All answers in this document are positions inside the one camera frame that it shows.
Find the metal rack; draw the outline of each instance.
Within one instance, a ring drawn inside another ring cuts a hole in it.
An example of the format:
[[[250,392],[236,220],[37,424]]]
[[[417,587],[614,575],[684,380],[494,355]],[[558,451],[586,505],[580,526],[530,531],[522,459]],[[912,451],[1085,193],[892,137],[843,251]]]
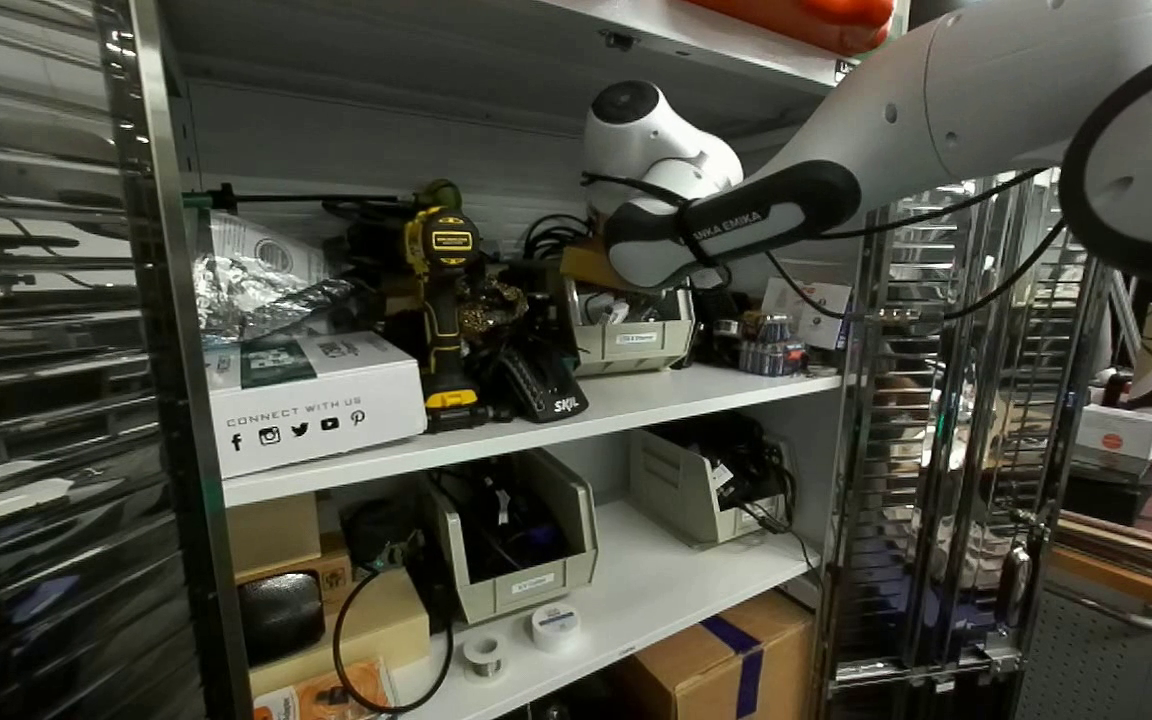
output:
[[[0,717],[246,712],[152,14],[0,0]]]
[[[915,195],[949,207],[988,184]],[[1101,268],[1059,234],[1050,181],[879,235],[860,261],[822,717],[1007,717],[1039,546],[1065,490]]]

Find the shelving unit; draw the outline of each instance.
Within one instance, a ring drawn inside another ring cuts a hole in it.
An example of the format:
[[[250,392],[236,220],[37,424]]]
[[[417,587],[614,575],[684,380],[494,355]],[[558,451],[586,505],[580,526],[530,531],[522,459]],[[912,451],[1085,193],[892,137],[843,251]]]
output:
[[[791,133],[838,82],[833,51],[703,14],[686,0],[164,0],[170,82],[197,184],[239,193],[386,193],[453,175],[482,235],[508,243],[536,214],[580,207],[580,128],[613,82],[653,82],[708,133]],[[554,424],[482,424],[407,443],[225,479],[225,507],[374,484],[442,466],[601,442],[647,424],[791,404],[838,378],[744,378],[674,367],[583,380],[586,412]],[[606,667],[703,615],[805,572],[791,536],[686,550],[631,505],[594,507],[601,569],[580,587],[580,640],[540,652],[522,613],[465,627],[494,632],[508,667],[476,680],[459,659],[428,720],[489,720]],[[398,702],[441,659],[395,673]]]
[[[325,490],[346,490],[381,476],[403,476],[442,466],[468,466],[482,456],[505,451],[527,451],[586,437],[613,437],[642,424],[666,424],[684,416],[708,416],[729,409],[754,409],[795,397],[814,397],[838,388],[835,378],[744,378],[729,367],[679,367],[679,373],[654,373],[654,378],[602,378],[583,380],[586,412],[554,424],[479,424],[468,433],[441,433],[441,437],[417,437],[407,443],[328,456],[312,466],[291,467],[269,467],[250,476],[236,476],[225,484],[225,505],[258,505],[278,497],[303,497]]]
[[[453,665],[442,688],[407,720],[491,720],[536,695],[548,695],[586,673],[601,673],[721,610],[761,597],[809,572],[805,550],[791,536],[753,536],[724,550],[686,550],[679,536],[639,517],[631,505],[601,505],[601,572],[594,584],[566,597],[580,613],[580,638],[566,648],[544,652],[527,640],[527,613],[505,615],[456,638],[494,638],[505,667],[491,680]],[[442,652],[432,638],[425,667],[392,678],[398,702],[428,688]]]

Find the storage shelf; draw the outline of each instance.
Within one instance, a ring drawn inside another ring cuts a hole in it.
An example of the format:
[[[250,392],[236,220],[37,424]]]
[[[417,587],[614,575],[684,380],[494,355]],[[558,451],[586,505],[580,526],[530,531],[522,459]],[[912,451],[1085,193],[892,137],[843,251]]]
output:
[[[744,378],[729,367],[679,367],[653,378],[602,378],[583,380],[586,412],[554,424],[479,424],[465,433],[417,437],[386,449],[328,456],[312,466],[269,467],[225,479],[225,505],[258,505],[278,497],[303,497],[325,490],[346,490],[381,476],[403,476],[442,466],[468,466],[482,456],[508,456],[586,437],[613,437],[642,424],[666,424],[684,416],[708,416],[729,409],[774,404],[791,397],[814,397],[838,388],[835,378]]]
[[[411,720],[491,720],[540,702],[586,673],[601,673],[703,615],[805,575],[805,550],[791,536],[753,536],[721,550],[686,550],[631,505],[613,502],[594,512],[601,569],[594,579],[566,597],[580,638],[544,652],[527,640],[527,613],[456,632],[456,659],[442,688]],[[491,680],[459,665],[459,643],[494,638],[505,667]],[[395,702],[428,688],[442,659],[442,638],[420,667],[392,678]]]
[[[724,69],[772,72],[799,90],[833,90],[838,55],[799,44],[791,38],[708,14],[690,0],[540,0],[548,9],[613,25],[636,39],[654,44],[679,61],[714,61]]]
[[[190,82],[548,128],[570,150],[613,82],[658,85],[721,137],[783,133],[838,82],[833,51],[686,0],[164,0],[164,15]]]

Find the metal frame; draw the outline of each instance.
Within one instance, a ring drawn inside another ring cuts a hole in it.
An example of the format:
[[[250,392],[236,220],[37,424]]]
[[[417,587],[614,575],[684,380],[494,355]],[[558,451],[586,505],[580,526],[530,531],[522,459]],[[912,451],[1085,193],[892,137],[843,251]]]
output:
[[[1141,643],[1152,643],[1152,615],[1122,610],[1132,603],[1128,597],[1091,587],[1065,572],[1043,579],[1039,603],[1043,621],[1037,624],[1031,665],[1039,665],[1056,680],[1039,678],[1037,688],[1025,683],[1025,717],[1050,717],[1056,709],[1119,709],[1119,717],[1141,717],[1145,709],[1152,712],[1152,652],[1141,652]]]
[[[888,234],[863,247],[821,613],[821,717],[874,688],[897,695],[892,717],[943,712],[956,691],[980,704],[980,688],[999,688],[988,702],[996,717],[1017,704],[1031,575],[1059,512],[1102,316],[1101,268],[1059,235],[996,303],[959,320],[943,313],[1027,257],[1043,207],[1050,184],[1021,184],[952,228]]]
[[[142,336],[160,388],[164,466],[170,476],[186,603],[202,673],[206,717],[250,717],[239,638],[225,490],[212,442],[198,325],[190,302],[197,243],[185,220],[178,153],[170,137],[164,32],[152,0],[97,0],[103,38],[130,257],[142,292]]]

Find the power tool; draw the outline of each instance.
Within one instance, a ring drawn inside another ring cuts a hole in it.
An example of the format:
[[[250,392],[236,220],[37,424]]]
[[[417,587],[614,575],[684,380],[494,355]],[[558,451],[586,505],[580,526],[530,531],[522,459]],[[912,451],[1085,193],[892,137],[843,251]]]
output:
[[[465,378],[465,303],[468,268],[479,257],[479,235],[468,218],[453,205],[428,205],[403,223],[403,257],[417,271],[425,302],[425,412],[428,428],[468,428],[479,424],[479,392]]]

